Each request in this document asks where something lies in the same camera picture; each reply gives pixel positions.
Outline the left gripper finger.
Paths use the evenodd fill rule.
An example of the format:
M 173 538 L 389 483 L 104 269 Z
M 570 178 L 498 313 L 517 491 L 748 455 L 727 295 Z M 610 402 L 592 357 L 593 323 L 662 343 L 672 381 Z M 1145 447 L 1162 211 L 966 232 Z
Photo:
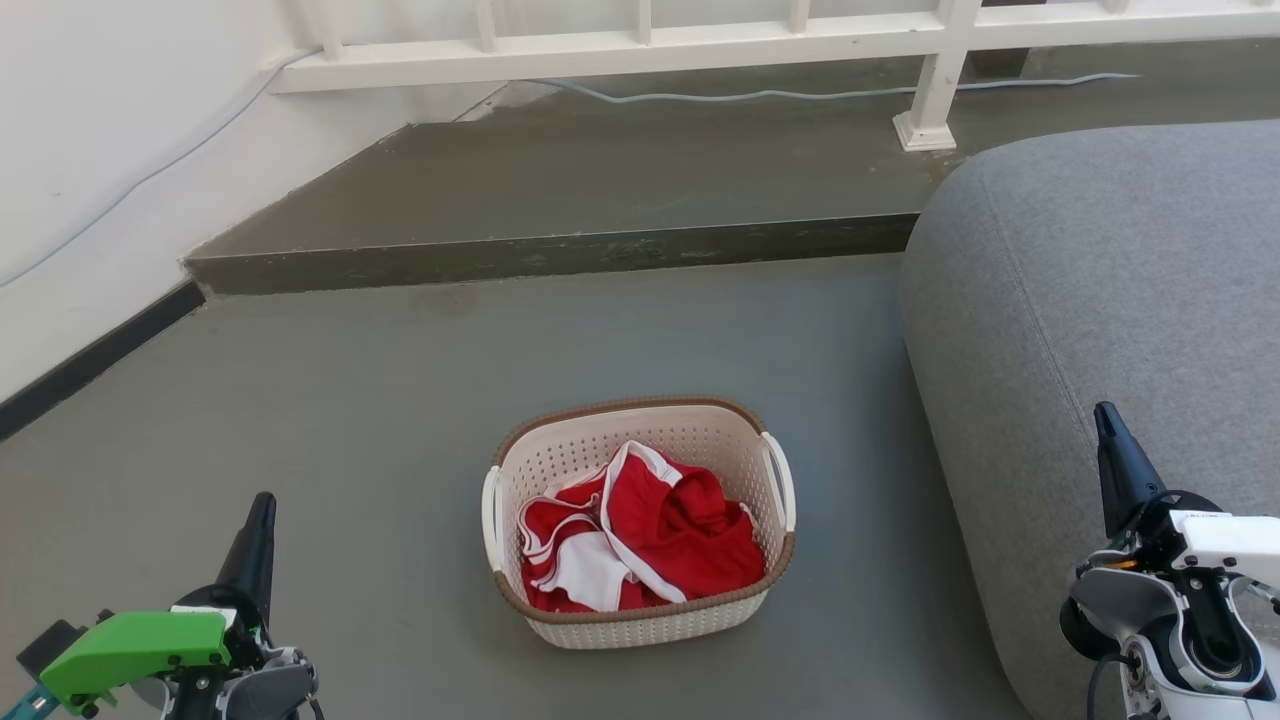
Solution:
M 257 493 L 215 580 L 220 596 L 260 626 L 270 624 L 275 521 L 276 497 Z

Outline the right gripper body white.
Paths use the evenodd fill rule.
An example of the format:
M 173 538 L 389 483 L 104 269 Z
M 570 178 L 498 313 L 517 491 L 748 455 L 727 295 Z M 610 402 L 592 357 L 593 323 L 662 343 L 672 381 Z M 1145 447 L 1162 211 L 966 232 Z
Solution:
M 1276 593 L 1280 518 L 1234 515 L 1192 492 L 1166 489 L 1137 509 L 1103 551 L 1103 565 L 1166 578 L 1207 571 Z

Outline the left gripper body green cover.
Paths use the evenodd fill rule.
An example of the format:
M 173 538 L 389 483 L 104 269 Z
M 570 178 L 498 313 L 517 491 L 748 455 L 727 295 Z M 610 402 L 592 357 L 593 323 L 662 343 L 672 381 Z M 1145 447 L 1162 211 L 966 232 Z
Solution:
M 15 657 L 35 683 L 15 717 L 63 708 L 93 719 L 116 706 L 115 689 L 159 680 L 164 719 L 221 719 L 232 683 L 268 661 L 271 594 L 269 585 L 211 584 L 166 611 L 104 611 L 95 626 L 58 620 Z

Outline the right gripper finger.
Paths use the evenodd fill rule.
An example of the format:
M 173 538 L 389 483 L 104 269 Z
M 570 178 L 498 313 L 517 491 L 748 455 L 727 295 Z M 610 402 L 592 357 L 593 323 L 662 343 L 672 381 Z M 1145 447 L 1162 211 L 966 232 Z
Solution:
M 1098 402 L 1093 418 L 1103 530 L 1116 538 L 1166 486 L 1114 404 Z

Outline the grey concrete step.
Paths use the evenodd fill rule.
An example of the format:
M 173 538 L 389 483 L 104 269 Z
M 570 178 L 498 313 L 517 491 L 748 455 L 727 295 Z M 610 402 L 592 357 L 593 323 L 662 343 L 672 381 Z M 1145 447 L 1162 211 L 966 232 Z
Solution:
M 970 155 L 1115 126 L 1280 119 L 1280 38 L 1033 50 L 902 150 L 918 58 L 515 83 L 410 126 L 186 259 L 209 296 L 897 252 Z

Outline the cream woven plastic laundry basket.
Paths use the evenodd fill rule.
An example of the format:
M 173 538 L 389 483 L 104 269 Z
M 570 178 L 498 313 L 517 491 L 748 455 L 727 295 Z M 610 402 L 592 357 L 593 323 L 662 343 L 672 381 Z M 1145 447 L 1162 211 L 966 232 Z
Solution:
M 626 442 L 705 468 L 754 518 L 765 575 L 748 588 L 617 612 L 543 612 L 526 601 L 517 515 L 524 503 L 603 466 Z M 517 427 L 495 452 L 481 498 L 483 539 L 498 591 L 544 641 L 563 650 L 620 650 L 691 639 L 745 623 L 796 550 L 792 474 L 780 442 L 746 406 L 716 396 L 659 396 L 570 409 Z

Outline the red and white garment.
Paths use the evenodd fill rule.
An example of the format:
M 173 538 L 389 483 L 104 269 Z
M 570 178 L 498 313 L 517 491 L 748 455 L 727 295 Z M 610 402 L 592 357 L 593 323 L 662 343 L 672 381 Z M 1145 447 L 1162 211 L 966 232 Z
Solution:
M 705 468 L 636 441 L 517 515 L 526 601 L 617 612 L 740 591 L 765 575 L 749 509 Z

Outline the grey fabric sofa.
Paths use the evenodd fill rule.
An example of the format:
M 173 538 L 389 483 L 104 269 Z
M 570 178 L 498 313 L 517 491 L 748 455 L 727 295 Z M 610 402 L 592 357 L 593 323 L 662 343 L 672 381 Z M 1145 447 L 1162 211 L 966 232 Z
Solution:
M 980 152 L 920 214 L 900 307 L 998 661 L 1032 720 L 1084 720 L 1059 610 L 1106 541 L 1094 406 L 1169 488 L 1280 518 L 1280 120 Z

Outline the black wall baseboard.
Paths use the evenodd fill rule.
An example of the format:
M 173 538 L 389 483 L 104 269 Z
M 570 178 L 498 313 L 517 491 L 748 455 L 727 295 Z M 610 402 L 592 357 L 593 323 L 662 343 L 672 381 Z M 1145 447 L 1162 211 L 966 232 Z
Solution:
M 188 281 L 0 404 L 0 442 L 81 392 L 116 363 L 206 304 Z

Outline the white wooden railing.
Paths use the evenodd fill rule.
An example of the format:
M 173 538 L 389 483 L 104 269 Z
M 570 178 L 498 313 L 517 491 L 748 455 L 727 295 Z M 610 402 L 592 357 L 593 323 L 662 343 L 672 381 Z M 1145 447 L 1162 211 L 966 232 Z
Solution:
M 471 0 L 449 38 L 353 44 L 333 0 L 303 0 L 320 46 L 276 70 L 271 94 L 653 74 L 895 56 L 923 60 L 895 117 L 908 152 L 951 150 L 948 113 L 977 53 L 1280 37 L 1280 0 L 609 0 L 608 28 L 506 17 Z

